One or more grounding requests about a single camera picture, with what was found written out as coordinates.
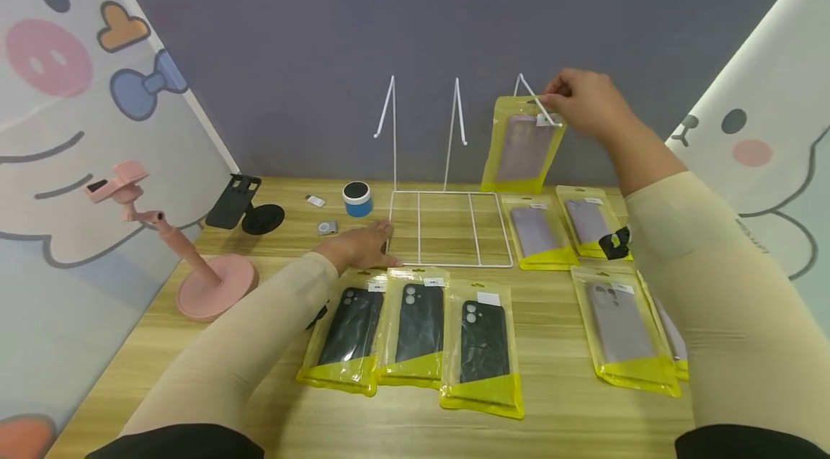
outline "clear plastic bag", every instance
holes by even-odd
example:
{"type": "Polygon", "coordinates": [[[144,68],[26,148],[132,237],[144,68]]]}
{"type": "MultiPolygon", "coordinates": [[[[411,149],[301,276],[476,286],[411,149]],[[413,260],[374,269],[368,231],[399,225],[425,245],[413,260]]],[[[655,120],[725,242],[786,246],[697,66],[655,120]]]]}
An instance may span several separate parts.
{"type": "Polygon", "coordinates": [[[550,125],[533,99],[496,100],[490,154],[481,177],[482,192],[542,192],[566,127],[550,125]]]}
{"type": "Polygon", "coordinates": [[[313,387],[374,396],[376,344],[387,275],[350,270],[335,283],[328,311],[317,321],[296,380],[313,387]]]}
{"type": "Polygon", "coordinates": [[[509,288],[452,280],[441,406],[523,419],[509,288]]]}
{"type": "Polygon", "coordinates": [[[583,267],[571,276],[597,376],[617,387],[681,396],[638,278],[583,267]]]}
{"type": "Polygon", "coordinates": [[[668,313],[666,313],[666,310],[664,310],[663,306],[660,304],[660,300],[651,293],[651,290],[649,290],[648,284],[646,284],[646,281],[643,279],[643,275],[640,274],[639,270],[637,272],[637,277],[640,280],[640,284],[643,286],[643,292],[646,295],[648,307],[651,310],[651,317],[654,318],[657,329],[660,330],[660,337],[663,340],[663,344],[671,351],[671,357],[674,361],[677,377],[678,379],[682,379],[684,382],[688,382],[689,355],[686,350],[686,342],[684,342],[682,335],[679,333],[679,330],[677,330],[677,326],[675,326],[674,322],[671,321],[668,313]]]}
{"type": "MultiPolygon", "coordinates": [[[[622,226],[608,204],[605,191],[601,188],[558,185],[556,197],[566,216],[576,252],[580,256],[606,259],[599,240],[617,233],[622,226]]],[[[631,254],[626,259],[631,261],[631,254]]]]}
{"type": "Polygon", "coordinates": [[[570,269],[579,264],[550,196],[501,196],[521,269],[570,269]]]}
{"type": "Polygon", "coordinates": [[[388,270],[378,384],[441,387],[448,280],[440,268],[388,270]]]}

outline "wood grain surface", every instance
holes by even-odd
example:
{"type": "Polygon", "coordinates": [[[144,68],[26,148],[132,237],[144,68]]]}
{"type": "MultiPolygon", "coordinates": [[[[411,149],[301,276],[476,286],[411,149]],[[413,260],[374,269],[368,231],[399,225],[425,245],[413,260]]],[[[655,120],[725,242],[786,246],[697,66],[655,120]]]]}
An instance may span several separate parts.
{"type": "MultiPolygon", "coordinates": [[[[391,184],[371,184],[375,211],[365,219],[346,215],[340,197],[343,185],[332,180],[265,179],[255,203],[282,205],[283,225],[264,236],[247,235],[238,226],[232,231],[206,228],[197,240],[198,250],[206,257],[248,256],[264,279],[320,242],[316,225],[322,220],[337,220],[344,231],[387,217],[391,184]],[[320,196],[328,204],[313,207],[305,201],[306,195],[320,196]]],[[[455,190],[459,188],[474,190],[472,186],[455,190]]],[[[616,190],[607,192],[624,222],[623,199],[616,190]]],[[[395,196],[397,231],[391,253],[415,259],[416,197],[395,196]]],[[[482,261],[506,262],[495,203],[489,197],[474,197],[474,201],[482,261]]],[[[425,261],[475,262],[471,228],[468,196],[421,196],[425,261]]],[[[246,433],[268,458],[674,457],[673,441],[692,429],[687,386],[683,397],[675,399],[612,387],[597,378],[567,272],[524,272],[518,266],[449,270],[453,277],[512,288],[525,419],[443,410],[438,407],[438,393],[429,389],[381,387],[375,398],[365,398],[303,386],[294,375],[310,336],[306,332],[297,337],[248,405],[246,433]]],[[[176,291],[188,272],[186,263],[179,264],[49,458],[80,458],[113,441],[164,368],[205,327],[188,321],[175,307],[176,291]]]]}

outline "black phone case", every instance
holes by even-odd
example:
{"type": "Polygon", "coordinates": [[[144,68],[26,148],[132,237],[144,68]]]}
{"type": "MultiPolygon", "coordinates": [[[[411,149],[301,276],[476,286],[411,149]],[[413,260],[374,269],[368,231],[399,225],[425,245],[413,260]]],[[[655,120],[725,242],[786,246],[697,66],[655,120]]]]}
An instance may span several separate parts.
{"type": "Polygon", "coordinates": [[[407,284],[401,298],[395,362],[444,349],[444,292],[439,286],[407,284]],[[411,304],[406,299],[413,299],[411,304]]]}
{"type": "Polygon", "coordinates": [[[507,318],[504,308],[474,300],[462,307],[460,382],[475,382],[510,374],[507,318]]]}
{"type": "Polygon", "coordinates": [[[346,288],[340,295],[317,365],[359,359],[372,354],[383,294],[346,288]]]}

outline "blue container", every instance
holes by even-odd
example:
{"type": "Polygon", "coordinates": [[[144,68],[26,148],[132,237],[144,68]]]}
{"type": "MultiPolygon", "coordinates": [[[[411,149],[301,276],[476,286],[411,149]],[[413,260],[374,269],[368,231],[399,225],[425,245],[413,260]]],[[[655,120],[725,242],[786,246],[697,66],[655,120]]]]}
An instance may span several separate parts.
{"type": "Polygon", "coordinates": [[[372,212],[372,191],[366,182],[350,182],[343,187],[346,213],[352,218],[362,218],[372,212]]]}

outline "pink round base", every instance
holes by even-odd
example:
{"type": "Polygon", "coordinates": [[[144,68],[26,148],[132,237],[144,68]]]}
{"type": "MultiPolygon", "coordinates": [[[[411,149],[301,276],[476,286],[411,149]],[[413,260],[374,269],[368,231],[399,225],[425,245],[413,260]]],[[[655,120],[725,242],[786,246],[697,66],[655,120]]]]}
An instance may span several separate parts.
{"type": "Polygon", "coordinates": [[[222,278],[222,284],[210,285],[191,272],[182,281],[176,298],[179,311],[191,321],[216,321],[259,283],[259,273],[245,257],[234,254],[213,257],[207,265],[222,278]]]}

